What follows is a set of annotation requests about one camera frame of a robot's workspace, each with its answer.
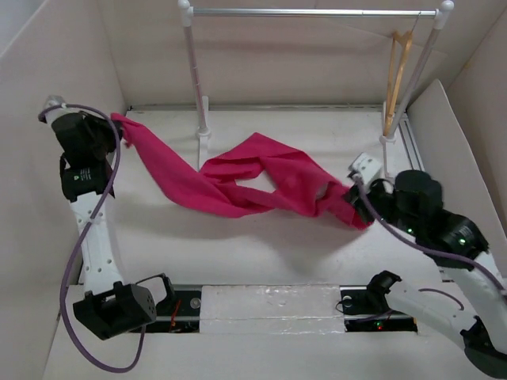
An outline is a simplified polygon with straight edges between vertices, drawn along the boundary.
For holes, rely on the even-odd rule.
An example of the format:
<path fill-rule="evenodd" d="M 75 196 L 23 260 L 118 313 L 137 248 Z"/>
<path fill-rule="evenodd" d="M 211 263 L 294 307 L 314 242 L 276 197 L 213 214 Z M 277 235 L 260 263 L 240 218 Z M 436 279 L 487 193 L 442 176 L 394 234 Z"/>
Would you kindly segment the pink trousers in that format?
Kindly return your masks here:
<path fill-rule="evenodd" d="M 232 219 L 273 210 L 311 218 L 330 213 L 356 230 L 370 225 L 345 201 L 348 186 L 282 142 L 255 132 L 195 170 L 141 123 L 117 113 L 111 118 L 162 193 L 180 206 Z"/>

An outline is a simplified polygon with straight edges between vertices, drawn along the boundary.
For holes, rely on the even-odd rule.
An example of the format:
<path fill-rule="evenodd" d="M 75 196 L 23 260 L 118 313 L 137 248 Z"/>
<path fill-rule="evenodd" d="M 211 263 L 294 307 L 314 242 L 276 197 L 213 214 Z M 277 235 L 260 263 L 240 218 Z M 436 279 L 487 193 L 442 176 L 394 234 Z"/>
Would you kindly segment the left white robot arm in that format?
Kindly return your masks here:
<path fill-rule="evenodd" d="M 176 306 L 170 279 L 160 274 L 164 287 L 152 292 L 128 283 L 120 260 L 110 185 L 113 168 L 108 156 L 122 136 L 119 125 L 87 112 L 55 110 L 48 117 L 63 148 L 60 179 L 78 229 L 84 264 L 84 299 L 73 305 L 76 319 L 96 337 L 107 340 L 153 323 L 158 314 Z"/>

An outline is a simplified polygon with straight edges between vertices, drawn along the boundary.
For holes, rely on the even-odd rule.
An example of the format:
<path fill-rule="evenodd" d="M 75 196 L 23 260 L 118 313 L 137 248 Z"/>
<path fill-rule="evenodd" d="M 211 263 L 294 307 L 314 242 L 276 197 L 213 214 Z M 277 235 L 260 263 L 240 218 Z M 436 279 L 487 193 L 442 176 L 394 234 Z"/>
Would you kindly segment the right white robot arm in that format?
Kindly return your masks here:
<path fill-rule="evenodd" d="M 420 170 L 386 180 L 352 169 L 345 195 L 365 222 L 379 222 L 402 243 L 424 253 L 459 287 L 473 310 L 454 310 L 413 289 L 389 271 L 374 275 L 366 302 L 377 312 L 395 310 L 423 322 L 461 348 L 483 374 L 506 377 L 506 282 L 489 244 L 469 218 L 444 209 L 443 188 Z"/>

